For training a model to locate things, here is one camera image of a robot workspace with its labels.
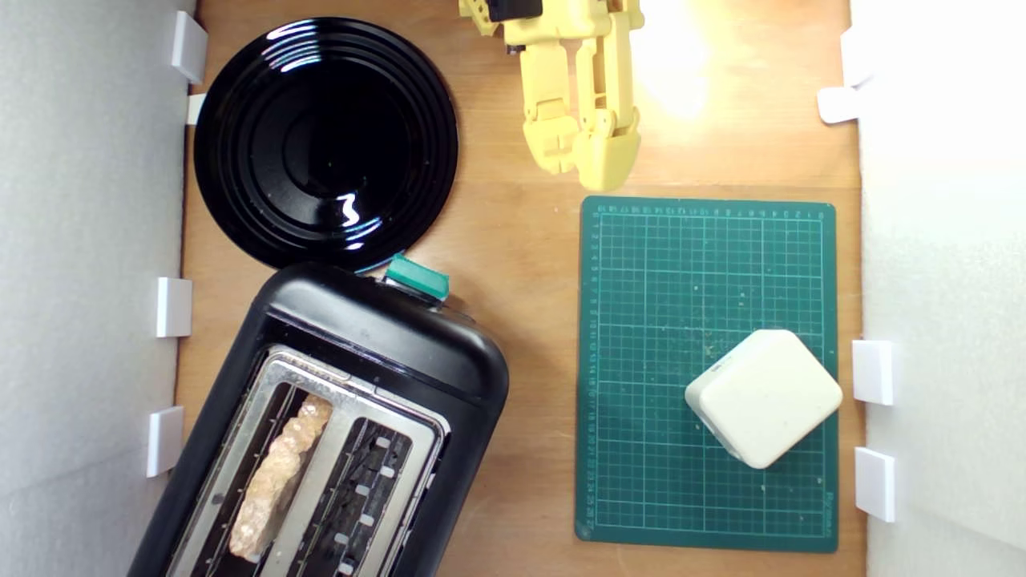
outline white bracket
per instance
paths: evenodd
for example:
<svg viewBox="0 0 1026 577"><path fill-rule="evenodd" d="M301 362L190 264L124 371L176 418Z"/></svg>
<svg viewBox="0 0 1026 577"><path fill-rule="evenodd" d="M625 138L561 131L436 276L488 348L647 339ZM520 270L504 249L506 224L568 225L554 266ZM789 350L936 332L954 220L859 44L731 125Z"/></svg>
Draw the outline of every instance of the white bracket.
<svg viewBox="0 0 1026 577"><path fill-rule="evenodd" d="M855 398L876 405L895 403L894 352L887 341L853 341Z"/></svg>
<svg viewBox="0 0 1026 577"><path fill-rule="evenodd" d="M192 335L192 280L157 279L157 337Z"/></svg>
<svg viewBox="0 0 1026 577"><path fill-rule="evenodd" d="M872 78L876 71L876 45L872 35L862 28L853 26L840 35L844 85L821 88L817 94L820 118L827 124L837 124L859 117L862 112L859 86Z"/></svg>
<svg viewBox="0 0 1026 577"><path fill-rule="evenodd" d="M855 449L855 506L882 522L895 522L894 457Z"/></svg>
<svg viewBox="0 0 1026 577"><path fill-rule="evenodd" d="M185 409L171 407L150 414L150 443L146 455L146 476L169 470L182 455Z"/></svg>
<svg viewBox="0 0 1026 577"><path fill-rule="evenodd" d="M174 45L171 66L193 84L203 82L206 68L206 31L189 15L179 10L174 18Z"/></svg>
<svg viewBox="0 0 1026 577"><path fill-rule="evenodd" d="M206 92L202 94L189 95L189 112L186 114L186 125L195 126L199 121L199 111L203 108L203 101L206 100Z"/></svg>

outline grid lines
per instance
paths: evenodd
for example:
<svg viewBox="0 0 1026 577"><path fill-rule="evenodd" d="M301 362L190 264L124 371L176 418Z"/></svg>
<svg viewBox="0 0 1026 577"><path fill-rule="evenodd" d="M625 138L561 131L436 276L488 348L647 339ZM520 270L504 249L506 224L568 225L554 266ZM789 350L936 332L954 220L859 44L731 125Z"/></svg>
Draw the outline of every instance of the grid lines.
<svg viewBox="0 0 1026 577"><path fill-rule="evenodd" d="M578 534L836 548L836 417L770 469L731 457L687 383L756 329L836 376L829 205L591 197L583 206Z"/></svg>

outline toaster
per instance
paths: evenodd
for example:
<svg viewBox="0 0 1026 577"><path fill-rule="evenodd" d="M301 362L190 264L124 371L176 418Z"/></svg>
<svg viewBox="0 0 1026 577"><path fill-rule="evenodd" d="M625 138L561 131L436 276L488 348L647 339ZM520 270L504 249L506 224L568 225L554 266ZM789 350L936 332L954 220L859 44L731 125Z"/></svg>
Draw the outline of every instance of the toaster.
<svg viewBox="0 0 1026 577"><path fill-rule="evenodd" d="M500 417L502 353L447 278L275 273L250 307L129 577L433 575Z"/></svg>

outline wooden surface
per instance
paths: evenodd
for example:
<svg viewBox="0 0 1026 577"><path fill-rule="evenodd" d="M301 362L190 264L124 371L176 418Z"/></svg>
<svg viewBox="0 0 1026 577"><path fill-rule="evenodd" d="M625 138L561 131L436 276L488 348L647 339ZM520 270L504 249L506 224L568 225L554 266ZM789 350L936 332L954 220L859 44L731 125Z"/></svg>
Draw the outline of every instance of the wooden surface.
<svg viewBox="0 0 1026 577"><path fill-rule="evenodd" d="M760 553L583 543L573 532L578 230L576 175L538 169L523 142L519 66L458 17L455 0L199 0L206 79L286 22L350 15L409 38L457 103L461 160L441 218L410 255L451 275L453 293L509 361L509 400L439 575L865 575L854 506L850 347L861 331L859 171L854 126L827 127L816 91L840 82L839 0L648 0L632 36L642 146L624 195L801 199L837 207L840 549ZM204 86L197 86L202 91ZM250 299L270 274L212 223L188 168L184 275L195 282L177 402L191 427Z"/></svg>

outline white foam board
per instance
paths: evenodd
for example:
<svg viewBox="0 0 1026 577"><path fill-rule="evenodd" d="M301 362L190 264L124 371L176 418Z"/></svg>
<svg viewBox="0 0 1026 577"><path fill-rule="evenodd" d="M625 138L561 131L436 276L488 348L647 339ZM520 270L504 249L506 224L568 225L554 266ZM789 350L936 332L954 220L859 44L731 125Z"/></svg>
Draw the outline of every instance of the white foam board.
<svg viewBox="0 0 1026 577"><path fill-rule="evenodd" d="M866 444L901 463L894 527L915 528L871 523L869 574L969 574L894 562L1026 550L1026 107L1009 73L1026 4L853 0L852 14L886 54L859 88L864 335L901 347L900 403L866 407ZM1008 567L975 574L1023 575Z"/></svg>

